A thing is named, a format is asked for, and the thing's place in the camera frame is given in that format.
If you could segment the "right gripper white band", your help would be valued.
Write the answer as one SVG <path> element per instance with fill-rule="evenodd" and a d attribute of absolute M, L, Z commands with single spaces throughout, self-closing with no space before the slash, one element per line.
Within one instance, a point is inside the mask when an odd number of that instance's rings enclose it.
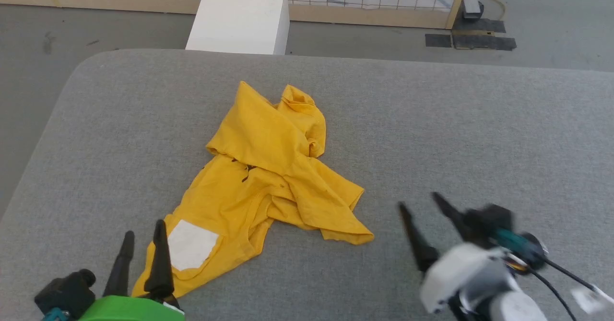
<path fill-rule="evenodd" d="M 438 192 L 432 192 L 431 197 L 459 236 L 471 238 L 463 213 Z M 413 223 L 412 212 L 405 203 L 399 202 L 398 208 L 416 266 L 421 273 L 426 273 L 420 288 L 420 301 L 429 314 L 441 310 L 454 297 L 460 300 L 463 311 L 475 314 L 487 299 L 519 292 L 520 287 L 504 260 L 506 249 L 485 250 L 474 244 L 460 244 L 439 258 L 438 250 L 428 244 Z"/>

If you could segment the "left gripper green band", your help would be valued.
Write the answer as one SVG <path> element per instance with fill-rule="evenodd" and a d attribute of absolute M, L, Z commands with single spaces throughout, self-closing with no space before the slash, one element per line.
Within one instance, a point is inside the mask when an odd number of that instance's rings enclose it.
<path fill-rule="evenodd" d="M 153 299 L 173 297 L 173 281 L 166 223 L 157 220 L 152 239 L 155 245 L 151 273 L 145 281 L 146 298 L 128 297 L 129 272 L 134 255 L 135 235 L 127 231 L 116 256 L 103 297 L 97 299 L 79 318 L 80 321 L 184 321 L 184 312 Z"/>

